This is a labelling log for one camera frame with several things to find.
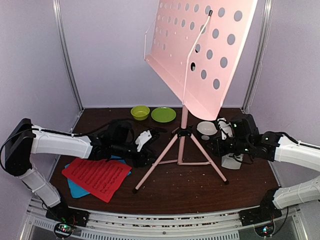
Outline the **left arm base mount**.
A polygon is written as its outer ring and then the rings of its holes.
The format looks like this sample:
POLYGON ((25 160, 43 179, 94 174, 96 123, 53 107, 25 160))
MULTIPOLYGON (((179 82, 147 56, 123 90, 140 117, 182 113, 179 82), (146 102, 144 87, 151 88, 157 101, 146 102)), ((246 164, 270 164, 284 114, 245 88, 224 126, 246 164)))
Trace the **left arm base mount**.
POLYGON ((46 211, 45 217, 55 220, 53 233, 58 239, 65 240, 79 230, 79 227, 86 227, 90 213, 85 210, 70 208, 65 216, 58 215, 52 210, 46 211))

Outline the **pink music stand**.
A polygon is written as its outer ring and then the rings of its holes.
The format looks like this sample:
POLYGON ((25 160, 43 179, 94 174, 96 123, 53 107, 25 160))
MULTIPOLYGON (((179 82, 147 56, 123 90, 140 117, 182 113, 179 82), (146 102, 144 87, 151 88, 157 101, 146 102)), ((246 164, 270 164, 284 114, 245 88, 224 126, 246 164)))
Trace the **pink music stand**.
POLYGON ((161 0, 150 54, 144 60, 182 102, 181 124, 168 143, 198 140, 188 115, 216 120, 237 69, 253 21, 255 0, 161 0))

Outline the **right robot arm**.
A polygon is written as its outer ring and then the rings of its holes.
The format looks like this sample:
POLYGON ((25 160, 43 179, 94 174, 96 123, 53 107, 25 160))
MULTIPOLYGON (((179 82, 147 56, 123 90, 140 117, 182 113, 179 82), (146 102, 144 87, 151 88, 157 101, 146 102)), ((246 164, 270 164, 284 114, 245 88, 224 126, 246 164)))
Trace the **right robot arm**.
MULTIPOLYGON (((296 140, 285 132, 215 136, 206 146, 215 157, 230 156, 235 159, 238 155, 247 155, 252 160, 266 160, 317 173, 320 171, 319 146, 296 140)), ((320 177, 317 175, 300 183, 268 190, 261 199, 256 216, 266 221, 276 210, 319 200, 320 177)))

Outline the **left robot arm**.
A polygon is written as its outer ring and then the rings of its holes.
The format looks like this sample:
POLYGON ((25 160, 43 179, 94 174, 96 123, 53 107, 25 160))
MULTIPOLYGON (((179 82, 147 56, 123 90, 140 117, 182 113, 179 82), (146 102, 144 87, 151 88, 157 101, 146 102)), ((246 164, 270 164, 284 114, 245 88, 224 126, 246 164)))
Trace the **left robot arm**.
POLYGON ((156 158, 150 144, 159 137, 154 128, 135 136, 128 119, 116 119, 88 133, 60 132, 22 119, 0 148, 0 165, 19 178, 38 196, 48 211, 61 222, 72 218, 62 194, 43 177, 32 163, 32 155, 68 156, 86 161, 130 159, 136 168, 149 166, 156 158))

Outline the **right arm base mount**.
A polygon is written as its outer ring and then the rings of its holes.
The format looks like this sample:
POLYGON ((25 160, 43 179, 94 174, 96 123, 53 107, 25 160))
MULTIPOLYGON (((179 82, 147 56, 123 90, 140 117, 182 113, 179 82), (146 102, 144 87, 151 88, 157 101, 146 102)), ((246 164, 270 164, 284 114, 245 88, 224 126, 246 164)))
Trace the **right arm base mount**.
POLYGON ((262 238, 270 238, 276 232, 275 219, 282 216, 282 211, 255 207, 241 210, 239 219, 243 227, 253 226, 255 233, 262 238))

